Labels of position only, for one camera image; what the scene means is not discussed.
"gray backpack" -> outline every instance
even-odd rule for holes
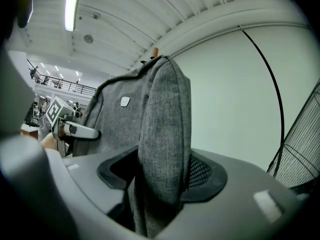
[[[158,56],[103,83],[83,114],[80,123],[100,130],[101,137],[76,140],[74,157],[138,146],[128,197],[135,231],[153,238],[177,215],[186,189],[190,80],[172,58]]]

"black cable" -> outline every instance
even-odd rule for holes
[[[243,28],[239,25],[239,27],[241,28],[241,31],[245,34],[245,36],[251,41],[251,43],[254,45],[254,47],[256,48],[256,50],[259,52],[260,56],[262,57],[266,67],[269,70],[270,76],[272,78],[273,81],[273,85],[276,91],[276,96],[278,98],[278,103],[279,103],[279,109],[280,109],[280,119],[281,119],[281,137],[280,137],[280,147],[282,146],[282,144],[284,143],[284,139],[285,139],[285,117],[284,117],[284,108],[282,105],[282,100],[281,100],[281,95],[280,95],[280,91],[279,91],[279,87],[275,78],[274,73],[271,70],[271,67],[267,61],[267,59],[265,58],[264,54],[262,53],[262,51],[259,49],[259,47],[256,45],[256,43],[252,40],[252,38],[243,30]],[[279,170],[279,166],[280,166],[280,161],[281,161],[281,156],[282,156],[282,149],[280,150],[279,154],[278,154],[278,159],[276,162],[276,166],[274,169],[274,173],[273,176],[276,177],[277,172]]]

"wire mesh panel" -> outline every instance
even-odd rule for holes
[[[268,171],[300,198],[313,190],[320,174],[320,81],[279,148]]]
[[[206,183],[211,174],[212,170],[210,166],[191,156],[188,179],[189,182],[187,188],[191,189]]]

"backpack logo patch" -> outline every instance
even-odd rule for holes
[[[129,97],[122,97],[122,98],[121,98],[121,107],[126,107],[126,106],[128,106],[129,101],[130,101],[130,98],[129,98]]]

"robotic arm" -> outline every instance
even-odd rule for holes
[[[51,124],[52,135],[62,157],[72,153],[75,138],[95,140],[101,132],[79,124],[80,113],[59,97],[55,97],[45,115]]]

